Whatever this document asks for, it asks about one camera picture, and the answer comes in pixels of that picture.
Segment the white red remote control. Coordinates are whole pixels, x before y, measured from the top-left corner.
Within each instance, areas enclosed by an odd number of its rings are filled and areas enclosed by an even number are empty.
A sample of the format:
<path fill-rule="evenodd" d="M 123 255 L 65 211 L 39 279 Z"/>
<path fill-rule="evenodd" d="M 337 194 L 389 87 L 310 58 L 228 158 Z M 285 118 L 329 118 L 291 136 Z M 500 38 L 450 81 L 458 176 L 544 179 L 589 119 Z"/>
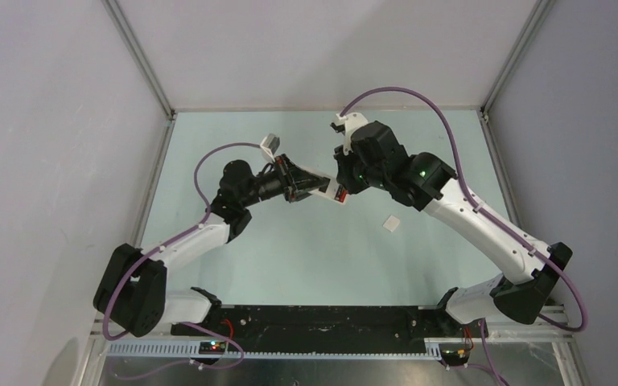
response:
<path fill-rule="evenodd" d="M 314 189 L 312 191 L 309 191 L 309 193 L 311 195 L 316 195 L 316 196 L 319 196 L 321 198 L 328 199 L 328 200 L 330 200 L 332 202 L 335 202 L 335 203 L 338 203 L 340 205 L 345 205 L 346 204 L 347 198 L 346 198 L 344 203 L 340 203 L 338 201 L 337 195 L 338 195 L 338 193 L 340 191 L 340 188 L 344 187 L 344 185 L 338 183 L 335 176 L 326 174 L 326 173 L 324 173 L 322 171 L 319 171 L 319 170 L 311 169 L 311 168 L 306 167 L 306 166 L 305 166 L 305 171 L 309 172 L 310 174 L 319 176 L 323 180 L 327 180 L 327 182 L 324 183 L 321 187 L 316 188 L 316 189 Z"/>

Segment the white battery compartment cover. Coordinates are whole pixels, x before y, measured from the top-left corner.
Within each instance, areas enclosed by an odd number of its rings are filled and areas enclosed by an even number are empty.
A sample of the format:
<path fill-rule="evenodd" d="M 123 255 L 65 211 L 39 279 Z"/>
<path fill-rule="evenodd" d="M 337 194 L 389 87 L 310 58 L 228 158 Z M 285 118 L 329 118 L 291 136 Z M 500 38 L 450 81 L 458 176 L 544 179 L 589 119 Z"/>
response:
<path fill-rule="evenodd" d="M 388 216 L 388 218 L 383 223 L 382 227 L 386 229 L 388 232 L 395 232 L 399 227 L 401 221 L 396 216 Z"/>

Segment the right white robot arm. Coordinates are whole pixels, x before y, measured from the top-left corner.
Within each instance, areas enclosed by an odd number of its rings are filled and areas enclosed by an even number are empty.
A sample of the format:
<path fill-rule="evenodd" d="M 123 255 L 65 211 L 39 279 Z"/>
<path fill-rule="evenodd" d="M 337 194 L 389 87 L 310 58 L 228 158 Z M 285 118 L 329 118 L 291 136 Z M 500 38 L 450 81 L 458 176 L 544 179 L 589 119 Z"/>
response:
<path fill-rule="evenodd" d="M 500 314 L 526 325 L 540 317 L 558 271 L 572 256 L 569 247 L 527 236 L 463 189 L 456 171 L 439 157 L 407 154 L 387 125 L 353 114 L 331 127 L 344 137 L 334 158 L 337 181 L 348 194 L 368 188 L 387 192 L 401 205 L 446 224 L 501 271 L 491 280 L 445 293 L 435 315 L 441 333 L 456 336 L 470 322 Z"/>

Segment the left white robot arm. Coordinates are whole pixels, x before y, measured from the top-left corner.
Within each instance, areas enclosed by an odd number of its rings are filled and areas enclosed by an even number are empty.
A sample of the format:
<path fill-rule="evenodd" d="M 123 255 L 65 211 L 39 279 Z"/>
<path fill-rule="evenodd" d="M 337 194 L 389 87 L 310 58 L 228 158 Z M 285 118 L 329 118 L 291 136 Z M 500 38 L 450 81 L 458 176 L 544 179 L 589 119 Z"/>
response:
<path fill-rule="evenodd" d="M 250 206 L 277 196 L 294 203 L 310 195 L 340 197 L 339 185 L 328 175 L 295 165 L 284 154 L 258 174 L 243 160 L 229 162 L 199 224 L 152 248 L 122 244 L 114 249 L 93 298 L 94 308 L 106 322 L 115 322 L 135 337 L 147 335 L 160 323 L 189 322 L 203 335 L 216 333 L 222 324 L 216 298 L 198 288 L 169 290 L 169 279 L 242 234 L 252 219 Z"/>

